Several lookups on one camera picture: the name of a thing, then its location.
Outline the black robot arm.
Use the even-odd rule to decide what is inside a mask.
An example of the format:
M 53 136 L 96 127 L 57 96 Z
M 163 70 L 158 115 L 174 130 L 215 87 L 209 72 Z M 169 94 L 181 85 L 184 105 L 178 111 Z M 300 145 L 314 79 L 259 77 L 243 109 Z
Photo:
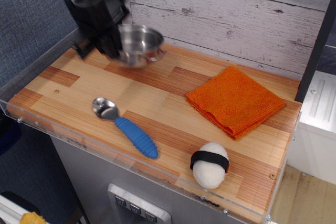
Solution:
M 120 58 L 122 50 L 118 25 L 128 15 L 124 0 L 64 0 L 72 17 L 85 37 L 81 47 L 72 42 L 71 47 L 79 58 L 97 48 L 110 59 Z

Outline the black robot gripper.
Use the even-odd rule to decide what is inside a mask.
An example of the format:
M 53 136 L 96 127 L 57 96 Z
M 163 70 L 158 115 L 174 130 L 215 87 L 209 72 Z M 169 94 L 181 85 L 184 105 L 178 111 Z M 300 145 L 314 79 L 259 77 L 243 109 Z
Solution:
M 120 32 L 122 20 L 128 15 L 124 0 L 64 0 L 72 17 L 88 43 L 72 48 L 80 59 L 97 48 L 109 58 L 119 58 L 122 50 Z

